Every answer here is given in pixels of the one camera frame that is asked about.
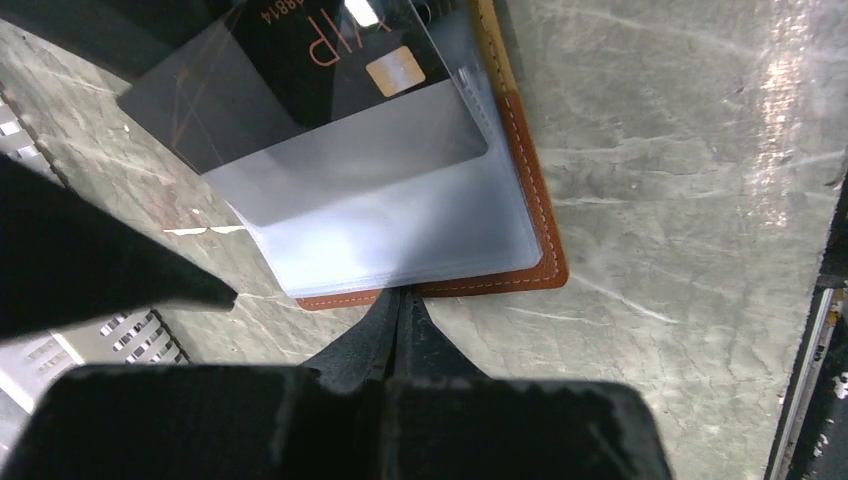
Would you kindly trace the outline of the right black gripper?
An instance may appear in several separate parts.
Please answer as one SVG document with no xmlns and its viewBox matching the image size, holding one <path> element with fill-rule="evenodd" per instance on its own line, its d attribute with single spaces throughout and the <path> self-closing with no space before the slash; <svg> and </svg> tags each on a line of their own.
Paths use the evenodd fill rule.
<svg viewBox="0 0 848 480">
<path fill-rule="evenodd" d="M 5 1 L 1 17 L 134 79 L 227 1 Z M 14 339 L 173 302 L 228 311 L 225 281 L 1 151 L 1 336 Z"/>
</svg>

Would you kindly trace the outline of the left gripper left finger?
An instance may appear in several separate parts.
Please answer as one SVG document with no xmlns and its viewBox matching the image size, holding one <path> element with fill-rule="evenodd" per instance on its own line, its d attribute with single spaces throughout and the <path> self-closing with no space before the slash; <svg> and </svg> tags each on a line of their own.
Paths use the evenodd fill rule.
<svg viewBox="0 0 848 480">
<path fill-rule="evenodd" d="M 46 393 L 5 479 L 375 479 L 402 303 L 297 365 L 88 365 Z"/>
</svg>

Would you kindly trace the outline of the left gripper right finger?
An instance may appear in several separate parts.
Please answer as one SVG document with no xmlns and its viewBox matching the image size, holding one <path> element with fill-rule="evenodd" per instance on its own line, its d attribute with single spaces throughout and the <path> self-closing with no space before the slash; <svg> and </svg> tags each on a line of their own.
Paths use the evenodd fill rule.
<svg viewBox="0 0 848 480">
<path fill-rule="evenodd" d="M 381 479 L 668 479 L 655 420 L 615 382 L 497 379 L 434 325 L 414 291 L 395 316 L 381 401 Z"/>
</svg>

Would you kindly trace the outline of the white plastic basket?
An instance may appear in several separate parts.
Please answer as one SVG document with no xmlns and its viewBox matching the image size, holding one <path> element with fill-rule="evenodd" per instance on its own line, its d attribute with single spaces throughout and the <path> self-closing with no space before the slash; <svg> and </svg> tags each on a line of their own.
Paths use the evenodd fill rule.
<svg viewBox="0 0 848 480">
<path fill-rule="evenodd" d="M 80 365 L 188 361 L 159 312 L 142 309 L 92 324 L 3 341 L 1 391 L 30 413 L 58 377 Z"/>
</svg>

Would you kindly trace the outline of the brown leather card holder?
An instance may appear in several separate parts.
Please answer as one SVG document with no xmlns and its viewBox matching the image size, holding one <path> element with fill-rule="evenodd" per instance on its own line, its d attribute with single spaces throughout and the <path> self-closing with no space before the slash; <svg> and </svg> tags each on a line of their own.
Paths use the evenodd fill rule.
<svg viewBox="0 0 848 480">
<path fill-rule="evenodd" d="M 204 179 L 307 310 L 402 286 L 426 297 L 561 287 L 568 262 L 492 3 L 419 2 L 406 17 L 427 51 L 369 65 L 392 98 Z"/>
</svg>

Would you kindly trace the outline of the black credit card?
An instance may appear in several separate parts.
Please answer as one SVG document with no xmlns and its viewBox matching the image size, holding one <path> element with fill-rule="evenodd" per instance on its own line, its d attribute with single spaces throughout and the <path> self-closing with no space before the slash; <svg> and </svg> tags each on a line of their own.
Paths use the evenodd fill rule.
<svg viewBox="0 0 848 480">
<path fill-rule="evenodd" d="M 310 157 L 461 162 L 486 139 L 422 1 L 246 1 L 133 83 L 119 107 L 195 172 L 303 141 Z"/>
</svg>

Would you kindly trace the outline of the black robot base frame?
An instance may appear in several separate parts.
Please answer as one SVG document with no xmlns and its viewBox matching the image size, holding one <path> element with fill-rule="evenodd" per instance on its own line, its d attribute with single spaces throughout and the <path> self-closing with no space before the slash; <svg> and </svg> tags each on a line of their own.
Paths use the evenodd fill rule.
<svg viewBox="0 0 848 480">
<path fill-rule="evenodd" d="M 764 477 L 847 477 L 846 180 Z"/>
</svg>

